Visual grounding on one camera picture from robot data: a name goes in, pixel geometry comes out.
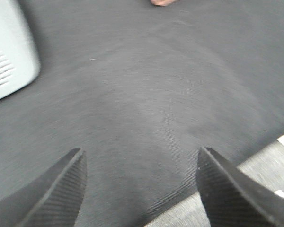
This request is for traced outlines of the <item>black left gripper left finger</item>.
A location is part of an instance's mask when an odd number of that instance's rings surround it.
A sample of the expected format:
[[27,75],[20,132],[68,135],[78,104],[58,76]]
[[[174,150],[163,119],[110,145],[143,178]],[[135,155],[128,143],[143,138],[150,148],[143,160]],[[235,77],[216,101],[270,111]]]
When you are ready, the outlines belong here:
[[0,200],[0,227],[72,227],[87,184],[86,153],[74,148],[27,186]]

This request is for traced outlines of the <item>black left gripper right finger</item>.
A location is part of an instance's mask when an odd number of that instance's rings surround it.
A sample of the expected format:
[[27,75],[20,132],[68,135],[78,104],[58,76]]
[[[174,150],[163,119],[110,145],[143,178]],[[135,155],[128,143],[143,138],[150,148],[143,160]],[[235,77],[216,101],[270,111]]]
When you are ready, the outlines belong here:
[[212,148],[199,150],[196,185],[212,227],[284,227],[284,198]]

